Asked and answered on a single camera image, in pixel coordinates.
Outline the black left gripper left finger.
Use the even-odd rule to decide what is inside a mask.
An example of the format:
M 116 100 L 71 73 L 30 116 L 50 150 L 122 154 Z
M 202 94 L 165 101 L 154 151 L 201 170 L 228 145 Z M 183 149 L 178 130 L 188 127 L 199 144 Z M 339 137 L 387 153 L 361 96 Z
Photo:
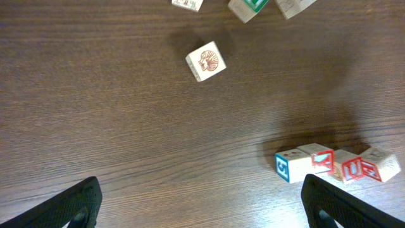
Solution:
M 1 224 L 3 228 L 95 228 L 103 195 L 94 176 Z

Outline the wooden block red letter E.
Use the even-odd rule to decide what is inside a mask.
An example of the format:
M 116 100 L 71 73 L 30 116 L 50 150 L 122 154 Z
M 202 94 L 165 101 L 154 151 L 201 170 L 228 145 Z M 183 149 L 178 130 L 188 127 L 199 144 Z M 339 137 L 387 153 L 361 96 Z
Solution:
M 370 147 L 360 154 L 361 168 L 365 176 L 379 182 L 387 182 L 401 171 L 395 154 Z

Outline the wooden block blue number 5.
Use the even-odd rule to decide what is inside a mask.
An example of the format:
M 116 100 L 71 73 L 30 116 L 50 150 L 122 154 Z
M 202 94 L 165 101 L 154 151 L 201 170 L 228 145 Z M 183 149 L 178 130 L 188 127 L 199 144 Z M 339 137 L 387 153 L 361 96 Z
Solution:
M 314 173 L 311 156 L 299 149 L 275 154 L 276 173 L 286 182 L 302 182 L 305 176 Z

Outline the wooden block blue letter D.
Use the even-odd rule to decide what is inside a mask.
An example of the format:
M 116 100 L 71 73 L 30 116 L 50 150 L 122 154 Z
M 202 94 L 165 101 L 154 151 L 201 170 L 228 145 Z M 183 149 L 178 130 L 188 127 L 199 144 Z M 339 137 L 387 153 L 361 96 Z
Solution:
M 198 82 L 202 82 L 227 68 L 215 41 L 189 53 L 185 60 Z

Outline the wooden block red letter U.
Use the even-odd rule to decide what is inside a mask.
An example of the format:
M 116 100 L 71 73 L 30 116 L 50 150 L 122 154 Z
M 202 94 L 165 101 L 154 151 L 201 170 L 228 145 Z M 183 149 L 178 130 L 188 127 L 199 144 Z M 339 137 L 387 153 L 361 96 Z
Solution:
M 359 155 L 343 149 L 335 150 L 333 172 L 330 176 L 344 184 L 356 182 L 365 176 L 362 171 L 361 161 L 362 158 Z

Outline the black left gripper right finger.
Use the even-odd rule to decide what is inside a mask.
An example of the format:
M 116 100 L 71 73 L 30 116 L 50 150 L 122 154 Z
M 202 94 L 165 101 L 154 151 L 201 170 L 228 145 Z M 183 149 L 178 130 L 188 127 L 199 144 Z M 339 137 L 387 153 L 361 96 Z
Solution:
M 310 228 L 404 227 L 404 222 L 365 203 L 329 182 L 308 174 L 304 179 L 301 199 Z

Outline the wooden block red letter Y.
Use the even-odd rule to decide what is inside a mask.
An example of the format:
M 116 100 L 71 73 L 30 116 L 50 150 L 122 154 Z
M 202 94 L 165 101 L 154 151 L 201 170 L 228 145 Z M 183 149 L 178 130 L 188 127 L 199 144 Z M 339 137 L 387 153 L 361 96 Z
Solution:
M 315 175 L 332 175 L 334 172 L 334 150 L 321 144 L 311 143 L 297 147 L 311 157 Z

